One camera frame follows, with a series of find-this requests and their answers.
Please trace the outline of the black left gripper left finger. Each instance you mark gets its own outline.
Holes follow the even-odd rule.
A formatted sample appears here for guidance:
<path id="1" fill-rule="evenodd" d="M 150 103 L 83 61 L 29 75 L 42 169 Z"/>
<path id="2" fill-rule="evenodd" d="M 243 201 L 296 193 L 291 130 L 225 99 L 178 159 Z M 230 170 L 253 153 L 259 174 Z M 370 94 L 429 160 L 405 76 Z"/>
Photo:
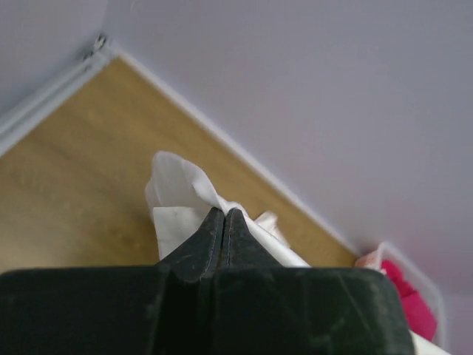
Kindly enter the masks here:
<path id="1" fill-rule="evenodd" d="M 224 213 L 212 208 L 195 233 L 157 264 L 184 283 L 199 283 L 218 265 L 224 226 Z"/>

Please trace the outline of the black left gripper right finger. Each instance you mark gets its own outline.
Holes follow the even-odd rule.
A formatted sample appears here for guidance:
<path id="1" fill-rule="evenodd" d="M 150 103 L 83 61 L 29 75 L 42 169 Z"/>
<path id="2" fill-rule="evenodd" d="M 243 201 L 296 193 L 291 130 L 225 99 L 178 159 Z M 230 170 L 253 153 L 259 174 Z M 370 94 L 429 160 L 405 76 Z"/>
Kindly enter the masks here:
<path id="1" fill-rule="evenodd" d="M 243 213 L 231 209 L 225 217 L 219 268 L 278 268 L 280 264 L 251 234 Z"/>

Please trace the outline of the white t shirt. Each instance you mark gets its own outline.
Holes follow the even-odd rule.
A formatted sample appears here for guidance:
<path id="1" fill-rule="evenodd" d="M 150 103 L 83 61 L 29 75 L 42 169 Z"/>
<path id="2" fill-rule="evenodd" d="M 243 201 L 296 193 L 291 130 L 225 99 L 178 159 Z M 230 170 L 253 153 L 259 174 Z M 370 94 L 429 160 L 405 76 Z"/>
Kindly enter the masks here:
<path id="1" fill-rule="evenodd" d="M 220 196 L 207 174 L 197 165 L 172 152 L 157 152 L 151 177 L 144 189 L 163 260 L 195 233 L 212 208 L 228 216 L 237 209 L 243 225 L 262 247 L 285 267 L 308 267 L 280 232 L 278 217 L 270 211 L 253 220 L 238 202 Z"/>

